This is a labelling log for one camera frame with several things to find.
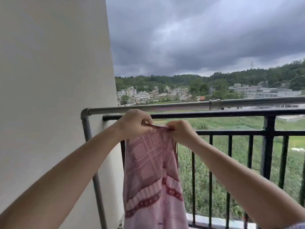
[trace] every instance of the hand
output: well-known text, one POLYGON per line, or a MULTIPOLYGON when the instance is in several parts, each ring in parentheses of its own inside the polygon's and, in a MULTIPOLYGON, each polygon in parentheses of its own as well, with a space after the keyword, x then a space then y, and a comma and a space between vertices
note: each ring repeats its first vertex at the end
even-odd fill
POLYGON ((113 124, 116 133, 120 136, 120 140, 135 138, 145 133, 156 131, 155 128, 142 123, 153 124, 153 120, 149 113, 139 109, 132 109, 126 112, 117 122, 113 124))
POLYGON ((170 121, 166 125, 174 129, 173 131, 170 131, 173 139, 188 148, 190 148, 197 139, 200 139, 188 121, 170 121))

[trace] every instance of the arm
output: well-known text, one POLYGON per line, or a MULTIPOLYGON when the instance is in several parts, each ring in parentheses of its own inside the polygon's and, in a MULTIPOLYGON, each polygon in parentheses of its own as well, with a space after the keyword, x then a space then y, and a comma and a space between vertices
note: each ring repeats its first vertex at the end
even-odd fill
POLYGON ((173 138, 202 159, 260 227, 285 228, 305 222, 305 209, 287 193, 205 142, 187 121, 172 121, 167 125, 175 129, 171 132, 173 138))
POLYGON ((148 113, 131 110, 63 159, 0 215, 0 228, 58 228, 114 146, 154 130, 142 121, 153 122, 148 113))

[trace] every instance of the forearm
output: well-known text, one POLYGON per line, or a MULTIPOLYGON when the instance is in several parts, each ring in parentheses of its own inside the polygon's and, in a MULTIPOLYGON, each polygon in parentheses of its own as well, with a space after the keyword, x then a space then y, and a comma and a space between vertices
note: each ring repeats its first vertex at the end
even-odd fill
POLYGON ((197 137, 193 150, 227 191, 262 228, 285 228, 305 221, 305 210, 261 175, 197 137))
POLYGON ((119 141, 109 127, 79 147, 0 215, 0 228, 58 228, 119 141))

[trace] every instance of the cloud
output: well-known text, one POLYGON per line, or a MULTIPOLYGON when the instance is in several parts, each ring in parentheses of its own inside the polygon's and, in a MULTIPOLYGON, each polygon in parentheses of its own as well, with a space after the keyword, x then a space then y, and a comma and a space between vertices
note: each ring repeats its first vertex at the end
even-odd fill
POLYGON ((247 69, 251 62, 282 65, 305 55, 305 0, 106 4, 116 76, 210 75, 247 69))

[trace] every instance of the pink towel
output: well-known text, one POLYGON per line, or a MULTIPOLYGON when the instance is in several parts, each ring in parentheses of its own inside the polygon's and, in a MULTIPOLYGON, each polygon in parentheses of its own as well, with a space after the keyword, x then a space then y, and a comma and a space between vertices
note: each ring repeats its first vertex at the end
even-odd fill
POLYGON ((125 229, 189 228, 168 129, 126 141, 123 201, 125 229))

